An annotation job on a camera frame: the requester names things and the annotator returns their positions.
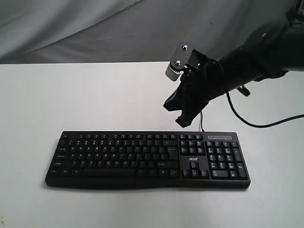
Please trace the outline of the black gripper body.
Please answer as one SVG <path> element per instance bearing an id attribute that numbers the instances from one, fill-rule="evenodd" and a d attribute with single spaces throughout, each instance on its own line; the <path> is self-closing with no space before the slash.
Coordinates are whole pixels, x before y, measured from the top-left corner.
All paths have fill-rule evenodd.
<path id="1" fill-rule="evenodd" d="M 226 93 L 226 59 L 212 59 L 193 48 L 178 49 L 178 104 L 205 105 Z"/>

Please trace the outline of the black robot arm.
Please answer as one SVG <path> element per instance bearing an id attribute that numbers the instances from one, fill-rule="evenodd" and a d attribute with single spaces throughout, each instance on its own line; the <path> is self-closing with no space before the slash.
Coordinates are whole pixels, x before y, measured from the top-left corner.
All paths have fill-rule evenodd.
<path id="1" fill-rule="evenodd" d="M 258 27 L 243 45 L 220 59 L 212 59 L 182 41 L 165 72 L 180 84 L 163 106 L 167 111 L 180 111 L 176 123 L 187 127 L 211 100 L 232 90 L 249 96 L 247 83 L 303 69 L 304 3 L 299 0 L 282 19 Z"/>

